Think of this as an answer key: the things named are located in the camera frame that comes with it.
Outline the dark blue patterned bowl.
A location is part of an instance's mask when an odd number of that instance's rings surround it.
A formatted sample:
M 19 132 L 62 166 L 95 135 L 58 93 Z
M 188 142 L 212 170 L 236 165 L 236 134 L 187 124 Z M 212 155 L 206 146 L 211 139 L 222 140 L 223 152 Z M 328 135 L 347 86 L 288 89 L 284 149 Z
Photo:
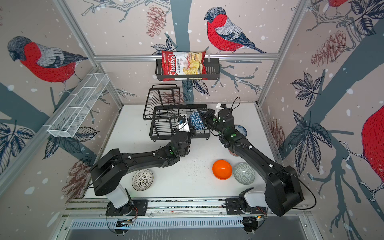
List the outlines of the dark blue patterned bowl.
M 190 122 L 197 131 L 204 130 L 206 128 L 198 111 L 192 112 L 190 115 Z

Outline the red and blue patterned bowl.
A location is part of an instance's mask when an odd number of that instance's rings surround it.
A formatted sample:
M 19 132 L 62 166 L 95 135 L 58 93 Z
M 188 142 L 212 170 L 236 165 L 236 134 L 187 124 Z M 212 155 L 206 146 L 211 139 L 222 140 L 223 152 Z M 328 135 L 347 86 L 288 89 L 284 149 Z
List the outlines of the red and blue patterned bowl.
M 235 156 L 235 157 L 239 157 L 238 155 L 236 155 L 235 153 L 233 153 L 230 149 L 228 149 L 229 153 L 232 155 L 232 156 Z

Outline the black wire dish rack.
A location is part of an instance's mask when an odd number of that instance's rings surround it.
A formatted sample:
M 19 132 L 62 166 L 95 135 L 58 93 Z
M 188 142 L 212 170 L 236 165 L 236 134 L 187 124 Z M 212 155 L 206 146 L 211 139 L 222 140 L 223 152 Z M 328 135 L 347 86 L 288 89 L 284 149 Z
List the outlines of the black wire dish rack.
M 209 130 L 197 131 L 190 122 L 192 112 L 206 108 L 206 104 L 185 103 L 184 94 L 175 84 L 156 84 L 149 89 L 143 120 L 151 122 L 149 136 L 154 142 L 168 140 L 175 134 L 179 115 L 187 115 L 190 130 L 196 133 L 193 138 L 208 140 Z

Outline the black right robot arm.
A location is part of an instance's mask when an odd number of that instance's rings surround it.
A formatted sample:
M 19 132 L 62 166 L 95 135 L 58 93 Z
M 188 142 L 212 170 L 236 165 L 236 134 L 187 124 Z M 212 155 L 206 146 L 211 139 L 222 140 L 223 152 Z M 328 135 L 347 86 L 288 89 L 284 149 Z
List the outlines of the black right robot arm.
M 218 113 L 213 109 L 198 109 L 198 112 L 205 127 L 219 133 L 222 145 L 245 160 L 264 180 L 264 199 L 274 214 L 281 217 L 304 200 L 297 172 L 268 158 L 236 130 L 232 109 L 224 108 Z

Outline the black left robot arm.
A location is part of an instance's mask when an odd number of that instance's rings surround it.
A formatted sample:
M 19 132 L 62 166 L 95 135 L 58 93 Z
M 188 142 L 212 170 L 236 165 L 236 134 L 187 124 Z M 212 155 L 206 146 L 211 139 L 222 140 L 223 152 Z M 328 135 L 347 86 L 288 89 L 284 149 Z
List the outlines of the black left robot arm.
M 170 167 L 189 154 L 196 128 L 189 120 L 178 127 L 170 141 L 157 150 L 136 154 L 122 153 L 119 149 L 107 152 L 91 167 L 95 195 L 105 196 L 117 209 L 129 204 L 130 195 L 121 185 L 123 176 L 143 169 Z

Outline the blue floral ceramic bowl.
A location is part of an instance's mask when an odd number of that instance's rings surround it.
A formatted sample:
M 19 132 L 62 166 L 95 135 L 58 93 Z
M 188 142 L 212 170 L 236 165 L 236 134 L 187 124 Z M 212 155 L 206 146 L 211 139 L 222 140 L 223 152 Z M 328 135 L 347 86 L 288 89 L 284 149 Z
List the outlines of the blue floral ceramic bowl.
M 235 125 L 235 129 L 237 131 L 239 131 L 242 135 L 244 135 L 245 137 L 248 135 L 248 132 L 246 130 L 246 128 L 244 128 L 243 126 L 241 125 Z

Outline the orange plastic bowl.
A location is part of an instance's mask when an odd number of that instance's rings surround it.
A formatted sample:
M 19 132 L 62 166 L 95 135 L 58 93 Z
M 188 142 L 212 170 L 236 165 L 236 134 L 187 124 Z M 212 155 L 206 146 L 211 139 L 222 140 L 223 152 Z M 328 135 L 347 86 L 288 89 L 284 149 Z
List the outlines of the orange plastic bowl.
M 212 171 L 214 176 L 219 180 L 228 180 L 232 176 L 232 166 L 225 160 L 217 160 L 214 162 Z

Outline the grey green patterned bowl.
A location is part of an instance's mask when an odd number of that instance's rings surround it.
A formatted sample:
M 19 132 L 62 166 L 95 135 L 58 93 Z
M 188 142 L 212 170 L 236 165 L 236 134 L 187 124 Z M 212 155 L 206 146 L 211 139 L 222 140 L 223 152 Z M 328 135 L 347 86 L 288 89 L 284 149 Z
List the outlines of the grey green patterned bowl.
M 256 179 L 255 170 L 247 163 L 238 163 L 233 168 L 235 179 L 242 185 L 250 185 Z

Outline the white maroon patterned bowl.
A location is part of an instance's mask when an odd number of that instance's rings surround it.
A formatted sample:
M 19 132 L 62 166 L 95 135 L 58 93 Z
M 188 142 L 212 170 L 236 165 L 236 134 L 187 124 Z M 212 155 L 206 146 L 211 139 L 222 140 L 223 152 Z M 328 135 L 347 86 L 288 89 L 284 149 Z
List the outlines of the white maroon patterned bowl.
M 142 192 L 147 190 L 154 182 L 154 175 L 148 169 L 136 172 L 132 178 L 132 187 L 134 190 Z

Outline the red cassava chips bag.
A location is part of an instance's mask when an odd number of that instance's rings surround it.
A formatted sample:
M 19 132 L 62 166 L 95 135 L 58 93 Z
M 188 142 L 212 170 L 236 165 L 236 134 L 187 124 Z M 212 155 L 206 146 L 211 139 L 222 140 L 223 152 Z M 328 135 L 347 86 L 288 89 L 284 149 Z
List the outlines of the red cassava chips bag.
M 162 51 L 162 76 L 166 81 L 184 80 L 181 75 L 205 75 L 204 52 L 170 52 Z

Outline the black wall shelf basket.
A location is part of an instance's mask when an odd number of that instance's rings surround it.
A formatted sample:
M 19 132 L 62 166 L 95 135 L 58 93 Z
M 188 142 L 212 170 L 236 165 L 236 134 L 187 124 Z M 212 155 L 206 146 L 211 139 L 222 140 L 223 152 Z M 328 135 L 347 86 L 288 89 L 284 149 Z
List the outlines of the black wall shelf basket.
M 155 74 L 159 81 L 165 81 L 166 79 L 170 79 L 171 81 L 218 80 L 220 78 L 221 69 L 220 69 L 220 61 L 218 58 L 205 59 L 204 65 L 207 72 L 205 75 L 178 75 L 178 76 L 164 75 L 162 60 L 157 59 Z

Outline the aluminium mounting rail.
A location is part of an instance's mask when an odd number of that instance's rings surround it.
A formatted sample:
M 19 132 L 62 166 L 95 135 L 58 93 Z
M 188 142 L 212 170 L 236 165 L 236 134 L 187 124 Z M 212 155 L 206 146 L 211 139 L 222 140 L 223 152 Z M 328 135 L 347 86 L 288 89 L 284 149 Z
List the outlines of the aluminium mounting rail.
M 203 218 L 229 217 L 226 197 L 212 198 L 148 198 L 145 214 L 139 218 Z M 71 200 L 62 213 L 67 219 L 100 219 L 106 216 L 106 198 Z

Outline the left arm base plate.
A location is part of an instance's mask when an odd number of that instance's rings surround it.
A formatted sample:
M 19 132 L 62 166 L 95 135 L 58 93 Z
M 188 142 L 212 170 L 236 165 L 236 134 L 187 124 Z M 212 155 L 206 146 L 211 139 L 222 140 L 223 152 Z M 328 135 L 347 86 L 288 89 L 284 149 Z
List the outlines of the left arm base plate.
M 145 216 L 148 207 L 148 200 L 131 200 L 121 208 L 115 208 L 112 202 L 107 205 L 106 216 L 123 217 L 123 216 Z

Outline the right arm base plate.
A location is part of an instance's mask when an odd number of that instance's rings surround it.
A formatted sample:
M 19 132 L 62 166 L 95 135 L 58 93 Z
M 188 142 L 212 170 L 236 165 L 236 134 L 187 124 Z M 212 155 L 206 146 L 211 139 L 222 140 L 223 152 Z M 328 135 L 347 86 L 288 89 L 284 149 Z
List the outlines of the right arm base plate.
M 225 203 L 221 205 L 226 209 L 228 215 L 262 215 L 268 214 L 268 209 L 265 207 L 251 207 L 246 200 L 239 198 L 225 199 Z

